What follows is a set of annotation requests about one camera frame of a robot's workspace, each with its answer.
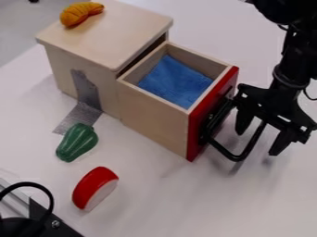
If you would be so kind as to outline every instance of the drawer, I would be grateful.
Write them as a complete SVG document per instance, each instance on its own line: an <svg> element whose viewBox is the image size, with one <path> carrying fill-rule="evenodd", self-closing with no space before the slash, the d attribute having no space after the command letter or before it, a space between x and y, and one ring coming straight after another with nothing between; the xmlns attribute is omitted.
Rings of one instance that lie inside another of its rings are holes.
<svg viewBox="0 0 317 237"><path fill-rule="evenodd" d="M188 109L137 86L165 55L214 80ZM228 89L236 86L237 75L237 67L165 42L117 79L121 121L179 156L193 161L204 148L198 143L202 122Z"/></svg>

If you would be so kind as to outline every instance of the green toy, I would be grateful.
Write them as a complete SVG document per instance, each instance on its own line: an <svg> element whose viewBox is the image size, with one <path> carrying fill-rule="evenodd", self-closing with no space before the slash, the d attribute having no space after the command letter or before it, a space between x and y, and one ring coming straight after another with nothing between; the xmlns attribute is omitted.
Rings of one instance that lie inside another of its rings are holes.
<svg viewBox="0 0 317 237"><path fill-rule="evenodd" d="M66 132L56 153L61 160L71 162L93 149L97 143L98 136L95 134L94 128L77 123Z"/></svg>

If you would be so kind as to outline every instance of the box side panel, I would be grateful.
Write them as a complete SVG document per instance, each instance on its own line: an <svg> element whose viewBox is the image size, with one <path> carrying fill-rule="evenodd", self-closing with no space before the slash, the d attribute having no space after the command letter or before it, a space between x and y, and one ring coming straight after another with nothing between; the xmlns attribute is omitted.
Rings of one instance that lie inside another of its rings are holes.
<svg viewBox="0 0 317 237"><path fill-rule="evenodd" d="M238 70L237 67L231 67L189 115L188 146L186 154L186 158L189 161L193 161L204 147L198 144L201 123L205 120L211 109L217 105L230 86L235 88Z"/></svg>
<svg viewBox="0 0 317 237"><path fill-rule="evenodd" d="M54 46L47 45L45 50L59 90L77 98L76 87L70 71L79 70L97 87L102 110L114 118L120 118L117 84L113 72Z"/></svg>
<svg viewBox="0 0 317 237"><path fill-rule="evenodd" d="M118 89L123 124L186 157L188 115L125 81Z"/></svg>

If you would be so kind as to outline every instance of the blue towel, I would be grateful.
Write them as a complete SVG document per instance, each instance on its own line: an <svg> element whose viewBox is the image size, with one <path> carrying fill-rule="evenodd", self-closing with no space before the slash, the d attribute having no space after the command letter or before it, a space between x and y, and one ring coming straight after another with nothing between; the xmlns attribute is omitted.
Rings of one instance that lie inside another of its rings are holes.
<svg viewBox="0 0 317 237"><path fill-rule="evenodd" d="M213 80L171 56L164 56L138 85L140 88L188 109Z"/></svg>

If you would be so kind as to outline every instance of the toy pepper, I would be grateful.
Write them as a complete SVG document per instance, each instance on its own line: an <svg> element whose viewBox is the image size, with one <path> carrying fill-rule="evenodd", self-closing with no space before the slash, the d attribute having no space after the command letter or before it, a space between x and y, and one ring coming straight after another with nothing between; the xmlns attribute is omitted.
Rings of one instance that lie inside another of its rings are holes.
<svg viewBox="0 0 317 237"><path fill-rule="evenodd" d="M102 13L104 8L102 4L91 2L72 4L60 14L60 22L66 27L75 26L90 16Z"/></svg>
<svg viewBox="0 0 317 237"><path fill-rule="evenodd" d="M71 162L93 149L97 143L98 136L95 134L94 128L78 123L66 132L56 154L61 160Z"/></svg>

